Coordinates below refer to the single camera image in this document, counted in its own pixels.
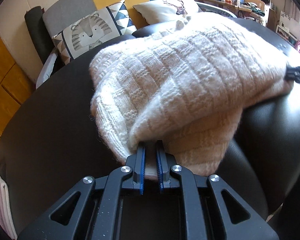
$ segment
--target wooden floor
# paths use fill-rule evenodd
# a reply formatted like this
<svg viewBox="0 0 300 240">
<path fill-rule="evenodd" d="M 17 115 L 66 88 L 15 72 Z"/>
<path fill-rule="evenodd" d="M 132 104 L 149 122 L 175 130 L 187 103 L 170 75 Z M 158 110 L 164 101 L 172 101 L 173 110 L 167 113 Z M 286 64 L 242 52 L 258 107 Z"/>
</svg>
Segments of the wooden floor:
<svg viewBox="0 0 300 240">
<path fill-rule="evenodd" d="M 12 116 L 34 91 L 0 38 L 0 136 Z"/>
</svg>

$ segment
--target metal screw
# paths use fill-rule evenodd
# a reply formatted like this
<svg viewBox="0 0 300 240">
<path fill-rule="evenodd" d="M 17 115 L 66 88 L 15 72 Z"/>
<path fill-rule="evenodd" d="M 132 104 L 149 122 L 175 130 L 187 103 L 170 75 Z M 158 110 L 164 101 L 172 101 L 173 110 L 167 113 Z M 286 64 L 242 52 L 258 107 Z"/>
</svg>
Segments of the metal screw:
<svg viewBox="0 0 300 240">
<path fill-rule="evenodd" d="M 180 165 L 173 165 L 173 166 L 172 166 L 172 169 L 173 169 L 174 171 L 181 171 L 181 170 L 182 170 L 182 167 L 181 167 Z"/>
<path fill-rule="evenodd" d="M 82 181 L 85 184 L 90 184 L 93 182 L 93 177 L 90 177 L 90 176 L 84 177 Z"/>
<path fill-rule="evenodd" d="M 216 174 L 212 174 L 212 175 L 210 175 L 210 179 L 214 182 L 217 182 L 220 180 L 220 177 Z"/>
<path fill-rule="evenodd" d="M 121 171 L 122 172 L 129 172 L 129 171 L 131 171 L 131 168 L 129 166 L 123 166 L 123 167 L 121 167 Z"/>
</svg>

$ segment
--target deer pillow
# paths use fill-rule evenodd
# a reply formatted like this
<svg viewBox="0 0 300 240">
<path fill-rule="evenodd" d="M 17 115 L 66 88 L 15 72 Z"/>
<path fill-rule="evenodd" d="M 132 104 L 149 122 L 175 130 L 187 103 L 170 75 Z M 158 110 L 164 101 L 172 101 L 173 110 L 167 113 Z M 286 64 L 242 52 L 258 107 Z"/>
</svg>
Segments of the deer pillow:
<svg viewBox="0 0 300 240">
<path fill-rule="evenodd" d="M 202 12 L 194 0 L 153 0 L 134 5 L 133 8 L 141 13 L 150 25 L 181 20 Z"/>
</svg>

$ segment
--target throw pillow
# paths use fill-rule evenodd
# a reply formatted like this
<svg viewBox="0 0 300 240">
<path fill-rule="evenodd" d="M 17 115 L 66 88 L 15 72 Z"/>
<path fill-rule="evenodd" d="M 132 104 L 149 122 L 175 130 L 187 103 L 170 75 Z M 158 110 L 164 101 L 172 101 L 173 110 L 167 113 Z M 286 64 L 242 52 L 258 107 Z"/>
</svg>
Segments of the throw pillow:
<svg viewBox="0 0 300 240">
<path fill-rule="evenodd" d="M 137 30 L 124 2 L 97 10 L 52 37 L 65 64 L 105 41 Z"/>
<path fill-rule="evenodd" d="M 133 8 L 141 13 L 150 25 L 180 20 L 202 12 L 194 0 L 153 0 L 134 5 Z"/>
</svg>

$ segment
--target grey cushion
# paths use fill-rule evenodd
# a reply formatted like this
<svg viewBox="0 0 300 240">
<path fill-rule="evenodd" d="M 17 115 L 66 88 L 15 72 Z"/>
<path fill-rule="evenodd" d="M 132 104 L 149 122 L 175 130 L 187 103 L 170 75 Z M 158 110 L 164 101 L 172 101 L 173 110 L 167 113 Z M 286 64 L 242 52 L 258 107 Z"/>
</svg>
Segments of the grey cushion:
<svg viewBox="0 0 300 240">
<path fill-rule="evenodd" d="M 59 0 L 43 14 L 42 18 L 52 37 L 96 10 L 93 0 Z"/>
</svg>

